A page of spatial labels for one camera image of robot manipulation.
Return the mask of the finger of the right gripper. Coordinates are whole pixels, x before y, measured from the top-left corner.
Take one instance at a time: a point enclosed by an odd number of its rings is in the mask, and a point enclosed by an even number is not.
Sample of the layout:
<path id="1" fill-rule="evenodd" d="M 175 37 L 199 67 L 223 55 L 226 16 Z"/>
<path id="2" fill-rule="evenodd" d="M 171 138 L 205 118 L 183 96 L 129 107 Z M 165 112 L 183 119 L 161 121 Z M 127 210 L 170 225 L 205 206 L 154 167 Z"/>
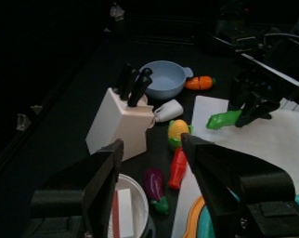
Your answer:
<path id="1" fill-rule="evenodd" d="M 235 127 L 243 127 L 266 114 L 261 99 L 247 99 L 237 118 Z"/>
<path id="2" fill-rule="evenodd" d="M 271 103 L 269 101 L 262 102 L 254 109 L 254 118 L 270 119 L 270 112 L 277 110 L 279 103 Z"/>

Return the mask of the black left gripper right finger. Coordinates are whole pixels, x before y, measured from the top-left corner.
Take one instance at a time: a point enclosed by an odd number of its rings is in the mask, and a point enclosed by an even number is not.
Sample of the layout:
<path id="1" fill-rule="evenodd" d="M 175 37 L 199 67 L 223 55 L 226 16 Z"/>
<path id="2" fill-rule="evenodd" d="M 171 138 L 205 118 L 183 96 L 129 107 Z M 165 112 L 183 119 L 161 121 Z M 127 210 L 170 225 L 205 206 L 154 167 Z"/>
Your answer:
<path id="1" fill-rule="evenodd" d="M 262 159 L 181 135 L 215 238 L 299 237 L 299 204 L 287 172 Z"/>

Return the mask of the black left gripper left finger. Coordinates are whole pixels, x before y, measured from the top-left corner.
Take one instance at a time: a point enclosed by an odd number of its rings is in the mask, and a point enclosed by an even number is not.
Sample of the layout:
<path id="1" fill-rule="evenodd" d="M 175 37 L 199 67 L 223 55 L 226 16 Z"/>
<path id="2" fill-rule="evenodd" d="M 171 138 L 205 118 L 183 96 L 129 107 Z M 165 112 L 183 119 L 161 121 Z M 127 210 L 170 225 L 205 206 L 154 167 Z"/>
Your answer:
<path id="1" fill-rule="evenodd" d="M 106 238 L 123 142 L 117 139 L 32 192 L 24 238 Z"/>

